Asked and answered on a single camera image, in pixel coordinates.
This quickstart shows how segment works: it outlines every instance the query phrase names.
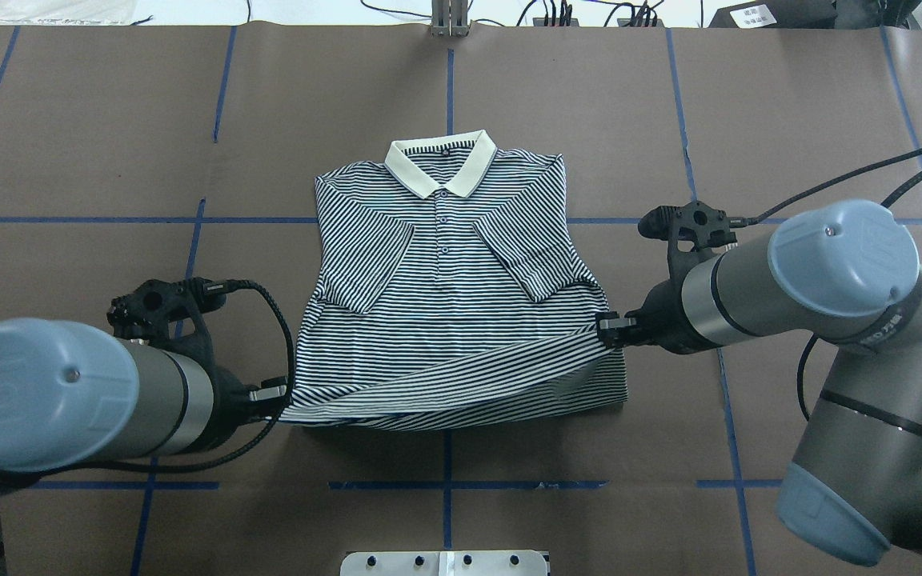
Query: polo shirt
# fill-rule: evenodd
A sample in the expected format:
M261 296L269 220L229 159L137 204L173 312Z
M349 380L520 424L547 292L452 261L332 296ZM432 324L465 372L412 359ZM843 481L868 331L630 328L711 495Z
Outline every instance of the polo shirt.
M482 130L315 179L323 262L281 419L439 430L627 400L564 203L563 157Z

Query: black device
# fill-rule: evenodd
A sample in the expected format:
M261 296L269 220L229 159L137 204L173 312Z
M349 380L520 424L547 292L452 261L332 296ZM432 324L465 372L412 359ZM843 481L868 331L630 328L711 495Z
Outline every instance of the black device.
M764 0L720 8L708 28L834 28L835 18L830 0Z

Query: white collar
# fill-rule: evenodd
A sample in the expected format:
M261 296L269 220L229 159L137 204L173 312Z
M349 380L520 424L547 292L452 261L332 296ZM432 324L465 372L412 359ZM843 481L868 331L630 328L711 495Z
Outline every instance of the white collar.
M475 146L472 147L471 154L465 159L458 173L443 185L425 174L403 152L414 149L414 147L443 146L465 141L475 141ZM393 141L391 149L387 152L387 169L394 175L394 178L398 179L398 182L420 198L428 198L429 194L440 187L445 187L461 198L468 198L483 181L483 176L490 169L490 163L493 162L496 154L497 145L493 143L485 130L441 138L422 138L416 141Z

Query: metal bracket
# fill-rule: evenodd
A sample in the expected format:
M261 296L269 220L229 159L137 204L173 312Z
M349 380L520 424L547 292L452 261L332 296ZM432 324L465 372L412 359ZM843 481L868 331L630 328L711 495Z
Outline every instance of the metal bracket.
M340 576L549 576L549 558L535 550L351 553Z
M432 0L433 36L468 36L468 0Z

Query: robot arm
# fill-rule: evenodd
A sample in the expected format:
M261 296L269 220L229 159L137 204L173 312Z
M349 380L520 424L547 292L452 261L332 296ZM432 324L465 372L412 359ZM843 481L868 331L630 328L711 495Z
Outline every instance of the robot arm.
M76 322L0 322L0 496L88 463L138 470L143 466L113 461L211 450L242 424L271 417L260 435L267 434L289 400L288 377L243 386L215 364L202 318L242 288L270 303L292 361L282 315L263 288L247 281L146 282L113 300L107 316L114 336ZM171 334L179 321L189 321L194 332ZM151 468L204 470L244 452Z
M780 520L855 564L877 564L892 544L922 554L922 267L908 231L851 200L717 256L738 220L702 203L666 211L640 230L669 241L671 280L625 318L603 314L600 338L691 354L801 328L837 344Z

